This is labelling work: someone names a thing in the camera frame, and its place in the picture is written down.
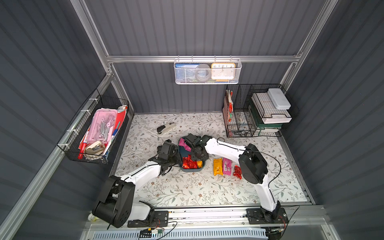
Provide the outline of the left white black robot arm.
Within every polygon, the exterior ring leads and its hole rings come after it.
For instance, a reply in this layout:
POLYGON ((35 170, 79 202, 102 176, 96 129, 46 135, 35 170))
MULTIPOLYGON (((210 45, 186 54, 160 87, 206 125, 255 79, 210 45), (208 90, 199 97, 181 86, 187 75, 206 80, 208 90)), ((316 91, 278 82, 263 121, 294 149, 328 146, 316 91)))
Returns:
POLYGON ((167 174, 173 166, 182 162, 179 146, 166 140, 157 147, 157 154, 140 168, 121 177, 110 176, 97 198, 92 215, 115 228, 127 221, 154 222, 154 207, 135 200, 136 191, 153 179, 167 174))

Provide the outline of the teal plastic storage box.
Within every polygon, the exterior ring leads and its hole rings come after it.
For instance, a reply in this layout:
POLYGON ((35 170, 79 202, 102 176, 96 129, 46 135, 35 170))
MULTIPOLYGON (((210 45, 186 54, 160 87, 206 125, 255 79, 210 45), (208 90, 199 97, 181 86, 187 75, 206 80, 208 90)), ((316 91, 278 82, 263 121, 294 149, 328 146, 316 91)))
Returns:
POLYGON ((185 143, 184 138, 179 139, 179 154, 181 162, 179 166, 186 173, 200 172, 205 167, 204 161, 192 160, 192 149, 185 143))

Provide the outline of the pink tea bag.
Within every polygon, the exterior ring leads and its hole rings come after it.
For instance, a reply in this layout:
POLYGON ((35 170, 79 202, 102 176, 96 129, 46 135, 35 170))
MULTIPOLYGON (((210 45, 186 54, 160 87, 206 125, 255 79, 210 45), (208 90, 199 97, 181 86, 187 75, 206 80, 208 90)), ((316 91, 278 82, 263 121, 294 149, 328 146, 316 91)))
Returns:
POLYGON ((230 176, 232 174, 232 161, 223 158, 223 174, 230 176))
POLYGON ((186 142, 185 142, 185 139, 183 138, 180 138, 179 140, 179 146, 183 147, 187 152, 191 152, 191 147, 189 147, 186 142))

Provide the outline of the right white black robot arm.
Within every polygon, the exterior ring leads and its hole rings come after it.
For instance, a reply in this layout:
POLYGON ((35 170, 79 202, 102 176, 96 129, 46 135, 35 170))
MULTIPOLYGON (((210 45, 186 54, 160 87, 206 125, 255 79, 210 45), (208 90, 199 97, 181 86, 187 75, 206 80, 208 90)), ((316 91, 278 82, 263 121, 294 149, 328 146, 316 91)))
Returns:
POLYGON ((264 221, 273 223, 278 219, 281 203, 275 199, 270 189, 268 163, 255 145, 232 145, 208 135, 201 137, 188 134, 182 139, 191 148, 193 161, 205 161, 210 155, 215 155, 238 164, 243 178, 253 184, 259 196, 264 221))

